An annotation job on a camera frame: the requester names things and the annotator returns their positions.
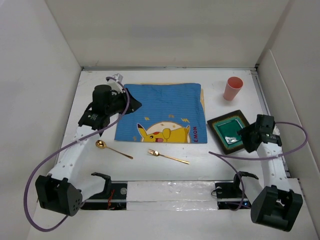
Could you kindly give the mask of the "green square ceramic plate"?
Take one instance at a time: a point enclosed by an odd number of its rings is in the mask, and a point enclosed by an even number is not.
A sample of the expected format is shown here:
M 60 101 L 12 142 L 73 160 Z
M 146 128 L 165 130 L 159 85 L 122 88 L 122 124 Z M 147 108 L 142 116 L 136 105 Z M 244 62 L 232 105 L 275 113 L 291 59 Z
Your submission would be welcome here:
M 250 124 L 241 110 L 210 119 L 207 124 L 225 155 L 244 149 L 238 131 Z

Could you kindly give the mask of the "pink plastic cup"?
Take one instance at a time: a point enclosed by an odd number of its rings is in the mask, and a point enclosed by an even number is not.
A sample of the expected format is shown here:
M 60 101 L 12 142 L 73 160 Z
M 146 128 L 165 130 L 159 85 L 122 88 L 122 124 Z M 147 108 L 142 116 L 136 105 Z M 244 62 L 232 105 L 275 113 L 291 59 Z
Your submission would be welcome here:
M 236 76 L 230 77 L 226 82 L 223 98 L 227 101 L 232 101 L 242 89 L 243 85 L 244 82 L 241 78 Z

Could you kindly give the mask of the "blue yellow Pikachu cloth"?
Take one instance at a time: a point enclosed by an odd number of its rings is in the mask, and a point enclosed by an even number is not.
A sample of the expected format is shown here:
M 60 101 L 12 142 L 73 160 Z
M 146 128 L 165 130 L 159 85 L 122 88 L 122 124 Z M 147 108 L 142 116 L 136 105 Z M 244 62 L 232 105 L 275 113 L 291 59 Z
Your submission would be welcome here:
M 199 83 L 126 84 L 141 103 L 117 123 L 115 140 L 122 142 L 206 144 L 202 87 Z

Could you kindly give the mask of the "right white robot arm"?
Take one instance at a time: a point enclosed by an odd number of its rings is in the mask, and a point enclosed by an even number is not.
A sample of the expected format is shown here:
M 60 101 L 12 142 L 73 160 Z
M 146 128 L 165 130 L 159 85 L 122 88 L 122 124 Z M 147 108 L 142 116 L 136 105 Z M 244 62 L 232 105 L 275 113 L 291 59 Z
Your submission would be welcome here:
M 238 131 L 244 149 L 258 154 L 263 185 L 255 174 L 241 171 L 234 176 L 231 191 L 237 197 L 246 196 L 253 223 L 289 232 L 303 197 L 293 191 L 287 179 L 281 157 L 282 141 L 273 133 L 275 126 L 274 117 L 259 114 L 254 123 Z

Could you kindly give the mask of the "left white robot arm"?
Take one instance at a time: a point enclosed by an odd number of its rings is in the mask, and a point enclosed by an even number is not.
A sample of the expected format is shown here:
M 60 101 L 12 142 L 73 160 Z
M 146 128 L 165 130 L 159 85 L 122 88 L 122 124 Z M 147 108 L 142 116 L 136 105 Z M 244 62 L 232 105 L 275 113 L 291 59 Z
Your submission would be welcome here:
M 111 177 L 93 172 L 89 181 L 80 183 L 77 178 L 92 147 L 109 126 L 116 114 L 130 114 L 142 106 L 127 88 L 114 90 L 110 85 L 97 85 L 92 93 L 92 102 L 78 121 L 75 145 L 65 150 L 58 163 L 47 176 L 40 175 L 35 188 L 40 206 L 67 216 L 74 216 L 82 204 L 93 196 L 107 198 L 112 192 Z

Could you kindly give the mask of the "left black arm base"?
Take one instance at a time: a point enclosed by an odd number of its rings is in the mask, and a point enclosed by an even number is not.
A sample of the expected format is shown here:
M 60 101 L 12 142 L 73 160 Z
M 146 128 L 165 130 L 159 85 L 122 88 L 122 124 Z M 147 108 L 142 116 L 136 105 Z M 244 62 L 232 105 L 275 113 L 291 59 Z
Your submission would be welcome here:
M 81 206 L 82 210 L 122 211 L 127 209 L 127 181 L 112 181 L 109 175 L 98 172 L 91 175 L 98 180 L 103 180 L 103 190 L 89 197 Z

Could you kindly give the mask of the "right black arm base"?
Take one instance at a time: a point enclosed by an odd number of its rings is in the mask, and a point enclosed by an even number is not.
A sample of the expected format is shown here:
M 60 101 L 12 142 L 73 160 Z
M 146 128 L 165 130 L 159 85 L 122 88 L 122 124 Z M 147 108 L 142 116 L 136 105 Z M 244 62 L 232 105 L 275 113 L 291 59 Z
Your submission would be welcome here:
M 235 211 L 242 199 L 241 181 L 237 174 L 233 180 L 222 180 L 214 183 L 215 189 L 211 195 L 217 199 L 218 210 Z

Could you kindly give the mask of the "gold spoon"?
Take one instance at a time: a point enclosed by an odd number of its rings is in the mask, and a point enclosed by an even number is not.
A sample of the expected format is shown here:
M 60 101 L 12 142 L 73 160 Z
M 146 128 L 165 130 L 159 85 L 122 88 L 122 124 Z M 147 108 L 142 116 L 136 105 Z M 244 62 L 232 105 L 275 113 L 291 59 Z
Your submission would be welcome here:
M 112 151 L 114 151 L 114 152 L 116 152 L 116 153 L 118 153 L 118 154 L 120 154 L 120 155 L 122 155 L 122 156 L 124 156 L 124 157 L 126 157 L 126 158 L 129 158 L 129 159 L 131 159 L 131 160 L 134 159 L 132 156 L 130 156 L 130 155 L 128 155 L 128 154 L 125 154 L 125 153 L 123 153 L 123 152 L 120 152 L 120 151 L 118 151 L 118 150 L 115 150 L 115 149 L 107 146 L 107 144 L 106 144 L 103 140 L 97 140 L 97 141 L 95 142 L 95 146 L 96 146 L 97 148 L 99 148 L 99 149 L 109 149 L 109 150 L 112 150 Z

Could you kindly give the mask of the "gold fork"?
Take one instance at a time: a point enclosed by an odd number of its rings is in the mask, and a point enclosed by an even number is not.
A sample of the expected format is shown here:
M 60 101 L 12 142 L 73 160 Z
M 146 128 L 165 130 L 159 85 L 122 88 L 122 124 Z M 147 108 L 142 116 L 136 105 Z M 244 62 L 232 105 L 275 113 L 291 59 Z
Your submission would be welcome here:
M 182 159 L 178 159 L 178 158 L 171 157 L 171 156 L 167 156 L 167 155 L 163 155 L 163 154 L 160 154 L 160 153 L 159 153 L 158 151 L 156 151 L 156 150 L 148 149 L 147 152 L 148 152 L 150 155 L 155 156 L 155 157 L 164 157 L 164 158 L 167 158 L 167 159 L 170 159 L 170 160 L 174 160 L 174 161 L 177 161 L 177 162 L 180 162 L 180 163 L 183 163 L 183 164 L 187 164 L 187 165 L 190 164 L 189 161 L 182 160 Z

